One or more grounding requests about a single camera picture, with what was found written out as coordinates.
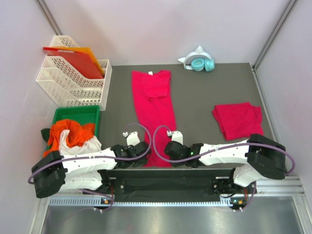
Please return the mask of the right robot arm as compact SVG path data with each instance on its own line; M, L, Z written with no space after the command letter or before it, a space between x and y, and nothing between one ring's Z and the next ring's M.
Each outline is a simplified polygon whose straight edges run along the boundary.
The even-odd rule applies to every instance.
M252 134L248 140L231 144L211 145L206 143L183 145L183 134L167 132L170 141L164 154L173 160L173 166L185 165L192 168L215 164L239 164L230 173L228 188L239 193L259 179L283 180L286 177L286 157L280 150L285 147L267 137Z

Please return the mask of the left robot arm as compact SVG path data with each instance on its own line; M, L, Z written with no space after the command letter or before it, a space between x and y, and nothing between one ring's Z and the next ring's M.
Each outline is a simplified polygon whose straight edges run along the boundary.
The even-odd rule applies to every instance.
M108 172L142 165L151 154L151 145L141 141L135 145L115 145L105 150L82 155L61 155L53 151L31 169L28 183L34 185L38 198L59 192L83 190L106 193L112 188Z

